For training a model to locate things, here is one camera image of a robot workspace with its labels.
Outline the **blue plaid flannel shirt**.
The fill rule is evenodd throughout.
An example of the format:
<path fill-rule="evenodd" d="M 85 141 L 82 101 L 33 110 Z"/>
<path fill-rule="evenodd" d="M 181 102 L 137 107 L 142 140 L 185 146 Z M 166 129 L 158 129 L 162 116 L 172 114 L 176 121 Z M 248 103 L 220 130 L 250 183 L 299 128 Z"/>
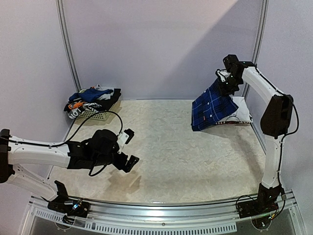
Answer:
<path fill-rule="evenodd" d="M 194 132 L 202 131 L 233 114 L 237 109 L 238 105 L 230 96 L 221 95 L 216 79 L 192 102 L 191 128 Z"/>

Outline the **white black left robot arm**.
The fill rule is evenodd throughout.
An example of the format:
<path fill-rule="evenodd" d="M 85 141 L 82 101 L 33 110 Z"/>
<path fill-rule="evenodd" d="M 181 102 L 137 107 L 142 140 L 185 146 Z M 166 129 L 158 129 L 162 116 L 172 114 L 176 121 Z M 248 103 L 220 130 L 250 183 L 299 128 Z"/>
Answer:
<path fill-rule="evenodd" d="M 49 183 L 36 173 L 23 168 L 23 164 L 53 165 L 77 170 L 88 169 L 89 176 L 95 176 L 93 169 L 115 166 L 118 170 L 130 172 L 139 158 L 123 153 L 123 147 L 133 138 L 131 129 L 116 135 L 103 129 L 84 141 L 48 143 L 28 143 L 21 138 L 10 135 L 8 129 L 0 132 L 0 181 L 13 184 L 30 191 L 46 201 L 53 201 L 61 212 L 69 212 L 73 203 L 67 198 L 63 184 Z"/>

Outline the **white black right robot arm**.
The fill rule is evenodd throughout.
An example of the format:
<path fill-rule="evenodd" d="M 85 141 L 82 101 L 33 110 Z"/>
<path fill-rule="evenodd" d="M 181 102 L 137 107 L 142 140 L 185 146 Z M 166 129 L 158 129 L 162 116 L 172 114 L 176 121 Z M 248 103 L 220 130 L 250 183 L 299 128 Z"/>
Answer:
<path fill-rule="evenodd" d="M 234 94 L 248 83 L 267 104 L 260 127 L 265 135 L 266 161 L 261 184 L 267 189 L 280 185 L 280 165 L 284 137 L 288 133 L 293 110 L 293 98 L 275 87 L 252 62 L 223 59 L 224 70 L 216 70 L 222 95 Z"/>

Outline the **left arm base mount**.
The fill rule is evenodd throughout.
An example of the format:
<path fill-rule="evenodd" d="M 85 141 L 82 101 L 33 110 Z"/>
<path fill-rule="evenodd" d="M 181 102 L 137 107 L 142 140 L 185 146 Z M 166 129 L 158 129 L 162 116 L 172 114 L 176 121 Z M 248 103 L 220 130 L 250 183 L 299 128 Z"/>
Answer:
<path fill-rule="evenodd" d="M 77 216 L 87 218 L 90 208 L 90 203 L 82 198 L 70 199 L 65 185 L 59 181 L 54 181 L 57 186 L 57 197 L 49 201 L 47 208 L 64 213 L 67 216 Z"/>

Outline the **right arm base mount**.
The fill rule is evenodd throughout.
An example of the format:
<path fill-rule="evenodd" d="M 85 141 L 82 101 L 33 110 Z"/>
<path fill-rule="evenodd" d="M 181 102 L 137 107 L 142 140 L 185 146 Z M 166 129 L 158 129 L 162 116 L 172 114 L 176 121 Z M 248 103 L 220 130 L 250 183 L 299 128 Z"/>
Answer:
<path fill-rule="evenodd" d="M 242 195 L 237 199 L 235 207 L 240 218 L 274 212 L 274 215 L 270 216 L 273 219 L 281 211 L 277 202 L 278 196 L 281 196 L 285 201 L 286 194 L 281 184 L 276 187 L 266 188 L 260 183 L 256 199 L 248 195 Z"/>

